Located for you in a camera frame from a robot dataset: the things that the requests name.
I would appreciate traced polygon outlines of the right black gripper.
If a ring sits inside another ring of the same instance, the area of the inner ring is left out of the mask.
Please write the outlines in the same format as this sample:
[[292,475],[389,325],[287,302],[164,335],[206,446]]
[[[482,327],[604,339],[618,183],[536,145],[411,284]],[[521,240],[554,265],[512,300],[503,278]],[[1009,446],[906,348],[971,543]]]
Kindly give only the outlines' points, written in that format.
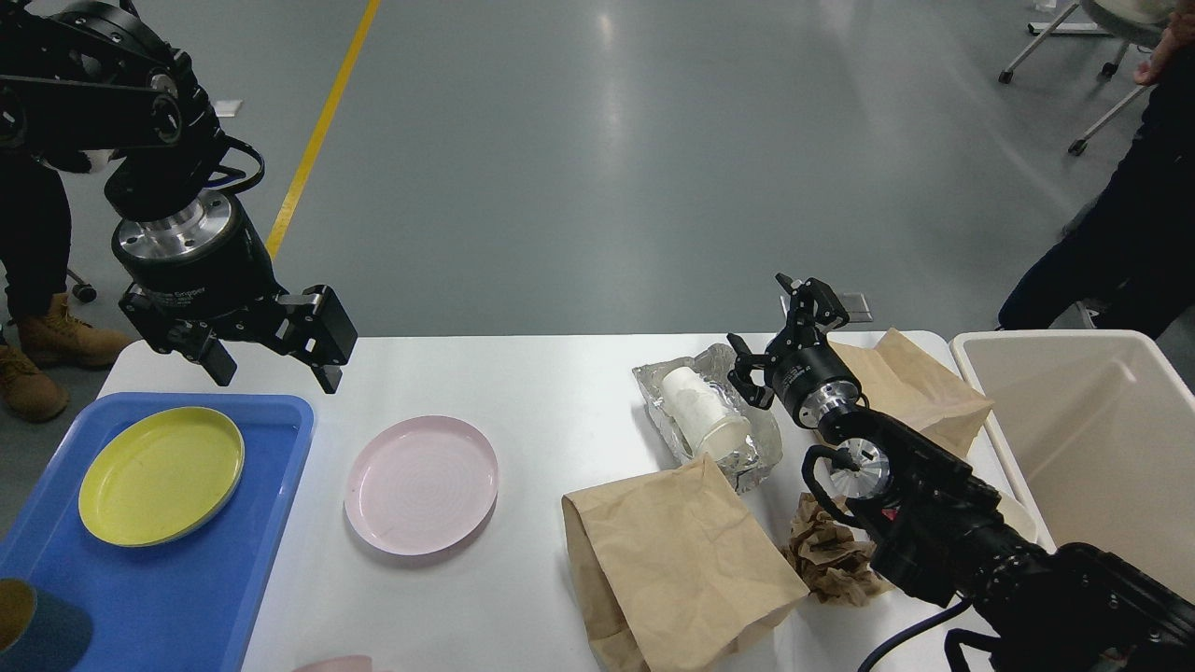
[[[819,279],[797,281],[786,273],[774,279],[788,298],[785,324],[764,354],[753,353],[739,332],[727,332],[735,356],[728,383],[748,405],[768,410],[780,401],[795,424],[819,429],[829,413],[862,405],[862,383],[825,341],[848,325],[850,312]],[[756,371],[764,372],[765,385],[752,379]]]

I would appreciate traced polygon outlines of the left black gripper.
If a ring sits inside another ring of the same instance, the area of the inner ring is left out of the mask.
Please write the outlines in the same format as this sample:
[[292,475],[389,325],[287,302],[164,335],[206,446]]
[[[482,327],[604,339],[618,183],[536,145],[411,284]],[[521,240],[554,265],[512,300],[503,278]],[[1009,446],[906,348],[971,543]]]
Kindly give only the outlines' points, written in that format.
[[227,387],[235,361],[222,342],[253,342],[301,361],[324,393],[341,387],[358,340],[341,297],[329,285],[286,294],[234,195],[202,191],[174,216],[125,218],[111,248],[131,276],[120,308],[153,350],[179,353]]

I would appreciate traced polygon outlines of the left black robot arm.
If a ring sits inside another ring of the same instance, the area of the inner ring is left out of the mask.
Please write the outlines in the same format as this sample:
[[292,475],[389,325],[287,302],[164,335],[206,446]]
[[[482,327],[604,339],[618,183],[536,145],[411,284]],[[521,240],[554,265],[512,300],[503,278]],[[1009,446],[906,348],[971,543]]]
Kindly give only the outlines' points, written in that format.
[[131,276],[120,308],[142,340],[179,353],[217,385],[235,374],[227,342],[295,358],[323,391],[341,385],[358,340],[326,285],[292,293],[240,203],[265,160],[223,132],[190,55],[129,1],[76,1],[50,16],[4,4],[4,153],[87,172],[120,214],[111,250]]

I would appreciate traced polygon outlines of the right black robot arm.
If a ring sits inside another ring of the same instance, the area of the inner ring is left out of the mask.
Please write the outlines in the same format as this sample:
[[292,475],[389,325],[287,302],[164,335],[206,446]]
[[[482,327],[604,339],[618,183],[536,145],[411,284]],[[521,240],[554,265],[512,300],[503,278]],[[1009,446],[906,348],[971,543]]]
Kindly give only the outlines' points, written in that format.
[[788,298],[785,324],[761,354],[730,332],[729,383],[752,407],[768,410],[779,401],[795,424],[819,433],[801,464],[811,497],[875,540],[871,566],[880,578],[940,607],[871,650],[863,671],[968,609],[991,633],[948,630],[951,671],[969,667],[967,648],[985,650],[995,671],[1194,667],[1189,601],[1091,544],[1047,552],[1027,540],[999,513],[994,485],[870,405],[828,340],[850,320],[832,287],[776,277]]

